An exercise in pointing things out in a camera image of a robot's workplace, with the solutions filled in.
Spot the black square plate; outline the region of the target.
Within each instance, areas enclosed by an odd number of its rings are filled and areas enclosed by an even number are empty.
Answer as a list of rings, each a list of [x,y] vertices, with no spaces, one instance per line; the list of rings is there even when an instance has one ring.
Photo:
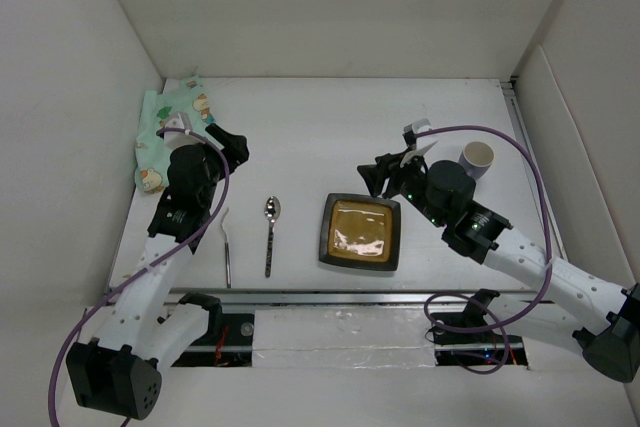
[[[334,267],[395,272],[401,225],[401,205],[396,201],[330,193],[320,226],[318,260]]]

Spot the patterned handle metal spoon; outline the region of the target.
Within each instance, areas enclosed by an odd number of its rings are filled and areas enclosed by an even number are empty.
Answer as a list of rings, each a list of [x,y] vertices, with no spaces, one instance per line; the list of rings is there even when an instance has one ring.
[[[281,214],[281,204],[276,196],[270,196],[264,206],[264,216],[268,221],[268,235],[265,259],[265,277],[270,278],[272,272],[272,258],[274,245],[275,223]]]

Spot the green cartoon cloth placemat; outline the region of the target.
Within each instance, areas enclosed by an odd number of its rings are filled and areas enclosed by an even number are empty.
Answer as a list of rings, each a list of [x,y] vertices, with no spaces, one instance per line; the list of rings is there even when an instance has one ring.
[[[181,80],[178,87],[166,93],[145,93],[134,149],[137,162],[134,180],[143,193],[159,193],[169,185],[171,150],[157,131],[169,127],[180,116],[185,116],[189,128],[200,135],[215,123],[209,95],[199,76]]]

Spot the silver metal fork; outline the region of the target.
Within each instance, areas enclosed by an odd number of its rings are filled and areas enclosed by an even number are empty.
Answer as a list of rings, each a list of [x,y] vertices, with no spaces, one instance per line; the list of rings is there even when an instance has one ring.
[[[221,216],[219,226],[220,226],[220,231],[223,237],[223,244],[224,244],[226,288],[231,289],[232,288],[232,268],[231,268],[231,259],[230,259],[230,244],[229,244],[228,233],[225,228],[225,220],[226,220],[226,217],[228,216],[228,213],[229,213],[229,208],[227,207]]]

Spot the purple white cup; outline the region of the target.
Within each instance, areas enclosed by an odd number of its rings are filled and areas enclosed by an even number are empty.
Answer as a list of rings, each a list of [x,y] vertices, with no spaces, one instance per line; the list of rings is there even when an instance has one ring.
[[[479,180],[490,169],[494,158],[495,154],[490,145],[473,141],[462,149],[458,163],[469,177]]]

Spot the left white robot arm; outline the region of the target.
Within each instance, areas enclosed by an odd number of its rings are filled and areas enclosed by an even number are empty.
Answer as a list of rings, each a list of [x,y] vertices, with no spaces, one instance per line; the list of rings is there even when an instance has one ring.
[[[164,302],[220,213],[231,174],[249,159],[247,139],[216,124],[203,134],[159,130],[170,147],[168,185],[147,229],[136,269],[104,300],[105,323],[87,343],[74,342],[66,367],[79,406],[143,420],[156,405],[167,370],[195,341],[222,336],[220,301],[187,294],[167,317]]]

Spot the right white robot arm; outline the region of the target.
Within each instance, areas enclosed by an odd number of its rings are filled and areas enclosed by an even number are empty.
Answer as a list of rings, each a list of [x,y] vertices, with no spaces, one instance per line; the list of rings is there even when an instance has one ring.
[[[568,315],[569,344],[606,377],[630,383],[639,371],[639,288],[549,259],[509,220],[474,199],[475,180],[454,161],[432,165],[385,154],[358,173],[374,197],[404,197],[454,252],[537,290]]]

